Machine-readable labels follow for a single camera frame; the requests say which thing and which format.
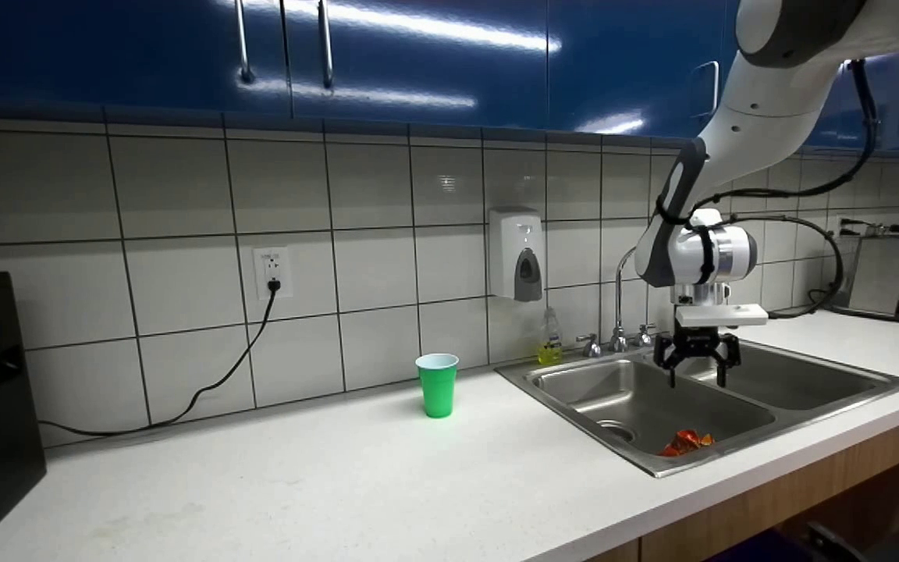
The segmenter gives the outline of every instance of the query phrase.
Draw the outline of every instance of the green cup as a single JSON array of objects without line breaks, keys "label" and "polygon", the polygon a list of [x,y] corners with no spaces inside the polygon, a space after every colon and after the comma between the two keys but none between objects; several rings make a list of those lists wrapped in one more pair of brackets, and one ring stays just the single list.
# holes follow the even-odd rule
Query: green cup
[{"label": "green cup", "polygon": [[457,366],[460,359],[452,353],[429,353],[414,359],[421,382],[421,412],[429,418],[452,414]]}]

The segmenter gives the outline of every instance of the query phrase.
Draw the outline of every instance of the wall outlet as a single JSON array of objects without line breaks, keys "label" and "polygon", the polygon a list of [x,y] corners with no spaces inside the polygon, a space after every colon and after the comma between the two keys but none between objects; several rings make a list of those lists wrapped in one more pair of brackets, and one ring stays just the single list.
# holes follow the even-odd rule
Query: wall outlet
[{"label": "wall outlet", "polygon": [[293,268],[286,245],[252,249],[252,265],[257,265],[257,294],[263,307],[270,301],[270,281],[281,281],[277,299],[293,296]]}]

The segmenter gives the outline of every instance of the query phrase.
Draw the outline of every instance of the drain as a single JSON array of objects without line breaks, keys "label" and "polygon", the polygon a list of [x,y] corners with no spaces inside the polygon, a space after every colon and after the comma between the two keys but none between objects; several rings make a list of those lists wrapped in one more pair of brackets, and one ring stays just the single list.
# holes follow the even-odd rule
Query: drain
[{"label": "drain", "polygon": [[595,423],[610,434],[619,434],[625,440],[634,440],[634,434],[619,418],[595,418]]}]

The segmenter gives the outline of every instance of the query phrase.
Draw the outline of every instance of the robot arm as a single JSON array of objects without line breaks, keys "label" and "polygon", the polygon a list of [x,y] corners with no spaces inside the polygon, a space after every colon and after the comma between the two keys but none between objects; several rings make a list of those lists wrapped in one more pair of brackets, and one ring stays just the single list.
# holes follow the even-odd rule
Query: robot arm
[{"label": "robot arm", "polygon": [[742,228],[715,228],[718,213],[696,207],[797,152],[847,60],[899,49],[899,0],[742,0],[736,43],[720,109],[679,148],[637,242],[637,274],[689,299],[677,301],[674,340],[665,340],[674,346],[668,369],[685,355],[715,355],[727,369],[736,353],[730,336],[718,353],[718,327],[769,318],[761,307],[720,301],[720,285],[758,263],[754,242]]}]

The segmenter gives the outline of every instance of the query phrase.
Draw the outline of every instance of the cable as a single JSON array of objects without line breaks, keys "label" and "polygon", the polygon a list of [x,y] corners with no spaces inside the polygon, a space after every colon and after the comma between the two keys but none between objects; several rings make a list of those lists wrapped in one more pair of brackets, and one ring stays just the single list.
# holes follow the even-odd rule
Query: cable
[{"label": "cable", "polygon": [[830,286],[823,289],[823,296],[818,301],[809,301],[809,307],[794,307],[794,309],[771,309],[769,318],[799,318],[799,314],[812,314],[818,311],[820,307],[828,307],[836,289],[847,285],[847,265],[842,265],[842,253],[832,240],[832,235],[828,235],[823,228],[818,228],[815,222],[804,222],[804,217],[797,217],[797,216],[727,216],[720,223],[736,223],[736,222],[794,222],[794,223],[802,223],[802,228],[812,228],[818,231],[830,253],[832,253],[832,281]]},{"label": "cable", "polygon": [[830,194],[830,191],[848,183],[861,172],[861,164],[876,152],[876,136],[881,136],[881,119],[876,119],[875,91],[870,91],[869,75],[864,75],[864,60],[852,60],[848,70],[852,70],[852,82],[855,82],[855,94],[858,94],[858,105],[861,105],[861,131],[864,131],[864,142],[861,142],[861,152],[858,152],[852,168],[847,168],[842,173],[836,173],[836,177],[830,177],[830,181],[823,181],[818,188],[809,188],[809,191],[740,188],[740,191],[730,191],[730,194],[706,197],[693,210],[698,210],[706,203],[718,203],[724,197],[791,200],[791,197]]},{"label": "cable", "polygon": [[162,420],[152,420],[152,423],[129,427],[129,430],[86,430],[86,427],[59,423],[59,420],[49,420],[49,418],[41,418],[36,423],[57,427],[57,430],[68,430],[68,434],[82,434],[82,438],[98,438],[98,440],[126,438],[126,434],[145,434],[145,430],[155,430],[155,427],[179,423],[183,414],[189,414],[189,412],[197,410],[197,403],[199,403],[202,394],[224,387],[224,383],[235,376],[235,372],[239,369],[239,362],[252,353],[252,346],[259,343],[259,336],[263,336],[263,332],[265,332],[265,325],[270,325],[270,314],[272,314],[272,307],[275,307],[277,289],[281,289],[281,281],[272,279],[272,281],[270,281],[270,301],[265,301],[265,311],[263,311],[263,321],[259,321],[257,336],[245,346],[245,353],[238,355],[238,362],[235,362],[218,382],[199,387],[179,414],[162,418]]}]

